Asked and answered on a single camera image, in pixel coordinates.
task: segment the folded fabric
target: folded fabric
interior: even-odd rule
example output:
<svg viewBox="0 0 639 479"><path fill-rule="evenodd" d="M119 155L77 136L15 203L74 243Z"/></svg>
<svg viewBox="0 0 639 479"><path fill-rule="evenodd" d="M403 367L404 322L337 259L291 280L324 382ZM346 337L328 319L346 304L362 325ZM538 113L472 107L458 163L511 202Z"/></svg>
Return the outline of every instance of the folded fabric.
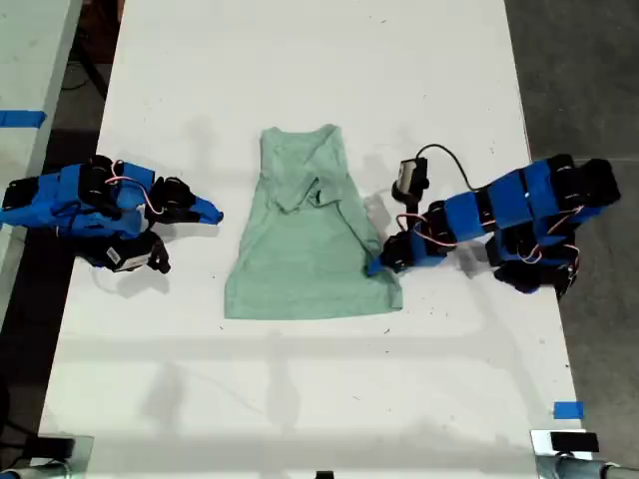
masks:
<svg viewBox="0 0 639 479"><path fill-rule="evenodd" d="M401 309L390 271L365 274L381 251L348 174L340 129L271 128L225 314L244 319L316 319Z"/></svg>

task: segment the white tabletop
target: white tabletop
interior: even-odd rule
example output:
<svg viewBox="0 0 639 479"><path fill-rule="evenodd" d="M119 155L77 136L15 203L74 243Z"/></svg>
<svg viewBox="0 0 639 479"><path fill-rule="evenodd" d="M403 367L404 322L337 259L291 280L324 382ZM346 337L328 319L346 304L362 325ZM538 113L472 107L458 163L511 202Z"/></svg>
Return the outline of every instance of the white tabletop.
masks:
<svg viewBox="0 0 639 479"><path fill-rule="evenodd" d="M39 130L0 128L0 192L40 175L82 0L0 1L0 110L44 111ZM0 231L0 326L22 257L24 230Z"/></svg>
<svg viewBox="0 0 639 479"><path fill-rule="evenodd" d="M90 477L535 477L529 430L579 427L552 419L574 400L554 292L518 293L466 247L406 274L400 312L224 319L261 130L324 123L392 214L425 143L478 186L526 165L503 2L127 2L99 152L225 219L163 228L168 275L76 261L41 431L95 436ZM424 208L464 188L429 157Z"/></svg>

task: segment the light green t-shirt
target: light green t-shirt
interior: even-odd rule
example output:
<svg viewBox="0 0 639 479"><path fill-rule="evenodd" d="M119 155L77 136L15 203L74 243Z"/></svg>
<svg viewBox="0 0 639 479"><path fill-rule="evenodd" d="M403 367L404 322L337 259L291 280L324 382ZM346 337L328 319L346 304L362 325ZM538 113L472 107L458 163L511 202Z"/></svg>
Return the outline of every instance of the light green t-shirt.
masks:
<svg viewBox="0 0 639 479"><path fill-rule="evenodd" d="M262 173L225 315L316 319L401 309L390 271L365 274L377 234L348 174L340 129L262 135Z"/></svg>

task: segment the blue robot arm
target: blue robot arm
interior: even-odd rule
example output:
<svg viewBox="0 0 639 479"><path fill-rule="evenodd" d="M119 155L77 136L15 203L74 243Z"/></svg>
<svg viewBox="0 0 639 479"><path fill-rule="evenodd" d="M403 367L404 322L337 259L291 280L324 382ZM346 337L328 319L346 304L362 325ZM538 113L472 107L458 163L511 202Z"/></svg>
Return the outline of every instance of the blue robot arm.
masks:
<svg viewBox="0 0 639 479"><path fill-rule="evenodd" d="M446 148L459 165L456 157ZM610 164L591 160L581 167L568 155L533 163L490 185L432 203L417 214L426 179L427 159L402 162L393 197L406 205L408 229L391 237L368 274L383 267L395 272L436 265L460 242L486 234L495 277L523 292L554 284L561 296L578 267L574 231L588 218L619 200Z"/></svg>
<svg viewBox="0 0 639 479"><path fill-rule="evenodd" d="M166 260L157 267L163 272L168 255L150 232L153 224L216 225L223 217L179 179L156 180L152 170L99 155L58 173L11 182L0 210L0 224L56 230L94 265L131 269L146 254Z"/></svg>

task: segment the cloth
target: cloth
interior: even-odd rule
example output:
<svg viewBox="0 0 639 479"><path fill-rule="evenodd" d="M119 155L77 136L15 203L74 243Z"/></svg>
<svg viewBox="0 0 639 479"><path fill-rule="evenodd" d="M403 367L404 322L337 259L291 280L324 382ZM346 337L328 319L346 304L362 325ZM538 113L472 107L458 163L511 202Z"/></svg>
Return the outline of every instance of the cloth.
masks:
<svg viewBox="0 0 639 479"><path fill-rule="evenodd" d="M392 272L365 274L380 252L346 168L340 129L265 130L262 173L227 281L226 317L317 319L401 309Z"/></svg>

